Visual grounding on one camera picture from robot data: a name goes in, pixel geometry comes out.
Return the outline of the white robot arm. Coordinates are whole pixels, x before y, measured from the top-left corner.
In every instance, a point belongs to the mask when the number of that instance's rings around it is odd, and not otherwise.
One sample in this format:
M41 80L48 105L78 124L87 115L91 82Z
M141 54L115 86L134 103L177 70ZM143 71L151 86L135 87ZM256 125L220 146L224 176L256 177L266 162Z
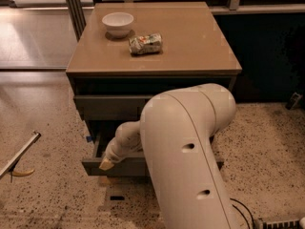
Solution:
M143 150L167 229L240 229L210 141L235 111L233 95L214 83L158 94L116 129L100 168Z

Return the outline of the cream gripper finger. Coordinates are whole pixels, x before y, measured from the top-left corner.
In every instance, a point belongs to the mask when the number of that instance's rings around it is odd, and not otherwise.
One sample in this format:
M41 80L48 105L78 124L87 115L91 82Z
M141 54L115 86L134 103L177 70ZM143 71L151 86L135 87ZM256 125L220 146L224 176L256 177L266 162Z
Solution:
M113 167L114 167L114 163L111 162L106 157L102 159L102 162L99 165L99 169L102 170L102 171L108 171Z

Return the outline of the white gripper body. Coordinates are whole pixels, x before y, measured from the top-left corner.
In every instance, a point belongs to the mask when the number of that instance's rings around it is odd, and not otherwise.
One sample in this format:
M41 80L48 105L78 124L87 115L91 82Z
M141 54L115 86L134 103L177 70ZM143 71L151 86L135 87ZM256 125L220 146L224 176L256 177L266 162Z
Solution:
M121 146L115 138L113 138L107 145L103 159L106 162L119 163L127 157L129 149Z

